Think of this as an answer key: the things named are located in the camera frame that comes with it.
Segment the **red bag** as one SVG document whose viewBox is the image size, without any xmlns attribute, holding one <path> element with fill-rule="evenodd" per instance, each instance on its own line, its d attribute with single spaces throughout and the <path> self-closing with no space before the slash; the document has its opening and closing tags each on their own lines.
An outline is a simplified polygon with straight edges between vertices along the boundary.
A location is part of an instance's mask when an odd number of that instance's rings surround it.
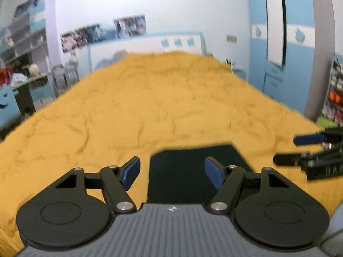
<svg viewBox="0 0 343 257">
<path fill-rule="evenodd" d="M 12 80 L 13 70 L 9 67 L 0 68 L 0 87 L 10 85 Z"/>
</svg>

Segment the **yellow quilted bedspread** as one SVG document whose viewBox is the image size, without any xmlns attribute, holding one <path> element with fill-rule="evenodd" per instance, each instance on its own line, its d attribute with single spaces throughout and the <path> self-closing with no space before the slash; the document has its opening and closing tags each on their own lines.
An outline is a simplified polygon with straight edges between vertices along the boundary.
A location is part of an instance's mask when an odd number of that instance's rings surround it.
<svg viewBox="0 0 343 257">
<path fill-rule="evenodd" d="M 213 57 L 130 54 L 40 110 L 1 143 L 2 256 L 341 256 L 342 176 L 307 180 L 277 153 L 320 132 Z M 147 202 L 164 150 L 231 144 L 210 202 Z M 133 156 L 129 190 L 118 170 Z"/>
</svg>

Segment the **wall posters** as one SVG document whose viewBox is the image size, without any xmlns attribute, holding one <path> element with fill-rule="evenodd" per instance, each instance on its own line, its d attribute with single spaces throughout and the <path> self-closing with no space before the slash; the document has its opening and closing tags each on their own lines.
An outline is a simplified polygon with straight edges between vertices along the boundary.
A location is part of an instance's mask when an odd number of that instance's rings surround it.
<svg viewBox="0 0 343 257">
<path fill-rule="evenodd" d="M 91 24 L 66 32 L 60 36 L 63 53 L 93 43 L 114 39 L 138 37 L 146 34 L 145 15 L 114 19 L 111 24 Z"/>
</svg>

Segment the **grey stool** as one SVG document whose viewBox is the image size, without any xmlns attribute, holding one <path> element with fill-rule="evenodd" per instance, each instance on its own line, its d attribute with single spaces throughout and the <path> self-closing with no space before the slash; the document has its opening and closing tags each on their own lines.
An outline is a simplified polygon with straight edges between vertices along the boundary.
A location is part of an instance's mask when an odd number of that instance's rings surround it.
<svg viewBox="0 0 343 257">
<path fill-rule="evenodd" d="M 75 55 L 71 55 L 70 59 L 65 62 L 64 68 L 68 87 L 71 87 L 80 81 L 78 75 L 78 58 Z"/>
</svg>

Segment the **white blue headboard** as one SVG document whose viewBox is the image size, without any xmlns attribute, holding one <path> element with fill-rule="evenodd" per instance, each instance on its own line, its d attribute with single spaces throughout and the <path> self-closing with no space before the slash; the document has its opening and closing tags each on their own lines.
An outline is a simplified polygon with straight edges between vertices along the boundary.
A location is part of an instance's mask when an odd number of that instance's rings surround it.
<svg viewBox="0 0 343 257">
<path fill-rule="evenodd" d="M 170 32 L 147 34 L 140 37 L 113 39 L 88 46 L 88 67 L 94 72 L 99 63 L 127 53 L 168 53 L 182 51 L 205 55 L 205 41 L 201 32 Z"/>
</svg>

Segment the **wardrobe mirror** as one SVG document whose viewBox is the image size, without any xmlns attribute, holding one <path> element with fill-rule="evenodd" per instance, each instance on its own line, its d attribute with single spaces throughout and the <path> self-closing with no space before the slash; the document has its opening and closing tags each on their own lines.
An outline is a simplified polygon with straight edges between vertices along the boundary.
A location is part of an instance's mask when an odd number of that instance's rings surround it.
<svg viewBox="0 0 343 257">
<path fill-rule="evenodd" d="M 267 61 L 282 67 L 286 53 L 285 0 L 266 0 L 267 10 Z"/>
</svg>

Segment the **shoe rack with shoes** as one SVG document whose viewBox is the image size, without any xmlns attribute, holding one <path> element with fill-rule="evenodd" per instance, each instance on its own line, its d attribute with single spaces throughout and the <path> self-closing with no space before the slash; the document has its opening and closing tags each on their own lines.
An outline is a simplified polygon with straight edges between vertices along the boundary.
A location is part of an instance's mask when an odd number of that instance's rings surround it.
<svg viewBox="0 0 343 257">
<path fill-rule="evenodd" d="M 322 116 L 342 127 L 342 60 L 334 56 Z"/>
</svg>

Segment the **blue white wardrobe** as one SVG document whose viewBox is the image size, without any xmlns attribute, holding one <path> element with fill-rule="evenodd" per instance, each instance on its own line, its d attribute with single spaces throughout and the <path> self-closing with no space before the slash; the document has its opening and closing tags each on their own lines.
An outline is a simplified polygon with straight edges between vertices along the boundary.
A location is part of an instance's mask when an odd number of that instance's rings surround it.
<svg viewBox="0 0 343 257">
<path fill-rule="evenodd" d="M 332 0 L 249 0 L 249 10 L 249 83 L 315 120 L 334 56 Z"/>
</svg>

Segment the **blue white shelving unit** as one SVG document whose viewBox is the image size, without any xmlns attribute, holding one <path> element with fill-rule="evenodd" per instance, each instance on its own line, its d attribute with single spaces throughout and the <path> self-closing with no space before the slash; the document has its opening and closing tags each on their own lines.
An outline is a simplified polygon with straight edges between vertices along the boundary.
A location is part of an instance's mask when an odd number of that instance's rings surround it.
<svg viewBox="0 0 343 257">
<path fill-rule="evenodd" d="M 27 0 L 1 28 L 1 61 L 27 79 L 14 83 L 21 111 L 37 111 L 58 96 L 52 69 L 60 65 L 55 0 Z"/>
</svg>

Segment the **beige wall switch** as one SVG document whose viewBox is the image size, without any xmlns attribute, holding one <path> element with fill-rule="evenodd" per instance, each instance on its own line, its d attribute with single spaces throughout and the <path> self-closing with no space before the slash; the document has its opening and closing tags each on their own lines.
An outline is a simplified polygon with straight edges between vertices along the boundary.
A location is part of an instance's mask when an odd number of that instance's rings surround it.
<svg viewBox="0 0 343 257">
<path fill-rule="evenodd" d="M 237 43 L 236 35 L 226 35 L 226 41 L 230 43 Z"/>
</svg>

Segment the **black pants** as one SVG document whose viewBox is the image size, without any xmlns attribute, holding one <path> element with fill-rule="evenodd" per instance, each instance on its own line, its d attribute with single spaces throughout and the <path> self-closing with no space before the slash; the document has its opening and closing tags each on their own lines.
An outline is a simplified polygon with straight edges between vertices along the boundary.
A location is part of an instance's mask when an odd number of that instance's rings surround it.
<svg viewBox="0 0 343 257">
<path fill-rule="evenodd" d="M 252 171 L 231 144 L 160 151 L 150 158 L 147 202 L 207 205 L 217 190 L 205 174 L 206 157 Z"/>
</svg>

